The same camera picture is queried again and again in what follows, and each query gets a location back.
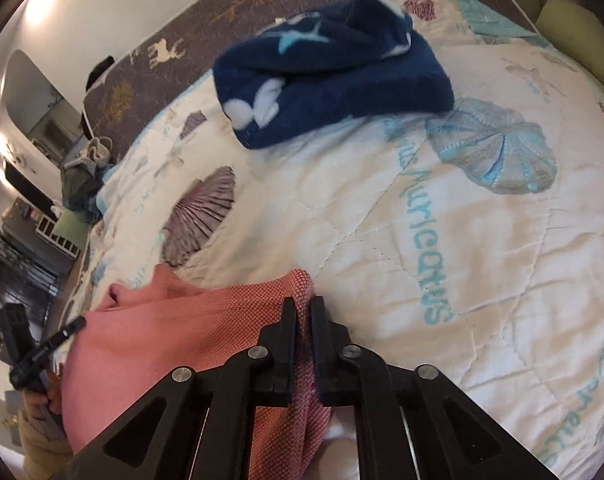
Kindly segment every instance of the pink cloth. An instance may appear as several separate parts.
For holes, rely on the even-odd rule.
[[[293,403],[258,408],[252,480],[297,480],[319,448],[330,409],[317,401],[306,305],[313,284],[303,270],[259,285],[206,290],[184,283],[166,265],[139,290],[115,284],[86,314],[62,380],[64,429],[74,452],[179,365],[206,370],[255,345],[292,296],[298,332]]]

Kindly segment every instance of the brown patterned fabric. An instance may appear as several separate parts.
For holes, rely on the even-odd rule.
[[[199,0],[118,62],[84,107],[95,136],[113,139],[119,160],[163,108],[231,44],[304,9],[338,0]],[[479,0],[530,30],[511,0]]]

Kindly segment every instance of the navy blue blanket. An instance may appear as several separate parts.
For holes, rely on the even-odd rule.
[[[304,12],[231,47],[213,76],[247,148],[346,118],[453,107],[451,83],[433,51],[390,0]]]

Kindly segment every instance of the silver bolt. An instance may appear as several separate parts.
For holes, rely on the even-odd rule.
[[[439,370],[433,365],[421,365],[418,368],[418,376],[420,376],[422,379],[426,379],[427,381],[436,379],[438,375]]]
[[[269,350],[264,346],[253,346],[249,348],[249,357],[251,359],[262,359],[269,354]]]
[[[349,359],[355,359],[362,355],[362,349],[357,345],[346,345],[342,348],[342,355]]]
[[[173,370],[173,373],[171,374],[171,378],[176,383],[183,383],[184,381],[188,381],[189,379],[191,379],[192,375],[193,375],[193,372],[191,372],[191,370],[189,370],[188,368],[182,367],[182,368],[176,368],[175,370]]]

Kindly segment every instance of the cream horse print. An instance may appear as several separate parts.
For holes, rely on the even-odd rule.
[[[186,54],[186,50],[178,53],[178,45],[183,41],[183,38],[179,38],[178,41],[173,43],[173,47],[168,50],[166,48],[166,40],[162,40],[152,44],[148,49],[148,57],[150,59],[150,68],[153,69],[160,63],[166,63],[170,59],[179,59]]]

